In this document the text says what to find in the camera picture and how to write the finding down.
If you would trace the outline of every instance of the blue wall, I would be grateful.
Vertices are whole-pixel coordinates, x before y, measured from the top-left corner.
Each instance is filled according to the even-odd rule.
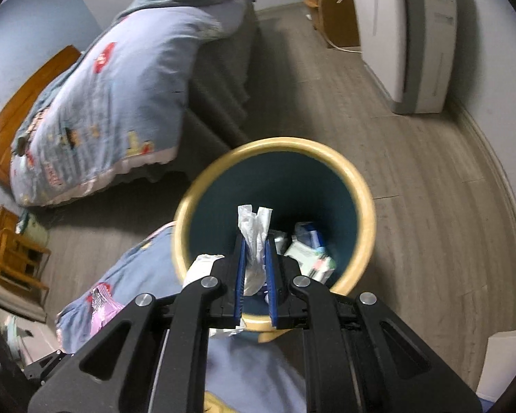
[[[8,0],[0,6],[0,111],[67,45],[83,51],[101,32],[83,0]],[[0,190],[0,203],[11,200]]]

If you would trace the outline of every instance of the wooden cabinet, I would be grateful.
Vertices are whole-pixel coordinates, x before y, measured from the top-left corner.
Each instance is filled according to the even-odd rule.
[[[304,0],[314,28],[340,48],[359,46],[354,0]]]

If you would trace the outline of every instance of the wooden headboard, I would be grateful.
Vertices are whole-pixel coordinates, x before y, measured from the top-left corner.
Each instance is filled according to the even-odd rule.
[[[80,52],[67,46],[34,73],[0,112],[0,183],[10,188],[11,142],[36,98],[44,88],[79,58]]]

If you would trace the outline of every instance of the white tissue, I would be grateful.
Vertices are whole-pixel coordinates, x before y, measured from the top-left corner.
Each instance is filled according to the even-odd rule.
[[[200,254],[191,264],[191,267],[187,270],[185,275],[184,283],[182,288],[191,284],[193,281],[197,281],[205,276],[210,275],[212,272],[212,266],[217,259],[223,258],[224,256],[221,254]],[[239,333],[245,329],[245,322],[241,319],[241,323],[235,329],[215,329],[210,328],[208,332],[208,336],[210,338],[222,338],[229,337],[230,335],[234,335]]]
[[[241,205],[238,208],[238,226],[246,240],[246,273],[244,295],[256,294],[266,282],[264,267],[264,247],[267,232],[270,229],[271,209],[258,208],[252,212],[252,205]]]

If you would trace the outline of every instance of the blue blanket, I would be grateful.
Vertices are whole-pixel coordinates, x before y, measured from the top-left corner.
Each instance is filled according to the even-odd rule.
[[[105,188],[117,174],[176,157],[202,43],[227,37],[247,0],[135,0],[38,97],[10,169],[22,206]]]
[[[99,280],[113,299],[128,304],[147,292],[158,297],[181,290],[171,261],[173,227],[166,226],[128,252]],[[88,341],[89,291],[70,303],[56,326],[66,352]],[[287,363],[277,346],[239,337],[213,338],[208,344],[206,390],[240,413],[301,413],[306,411],[303,378]]]

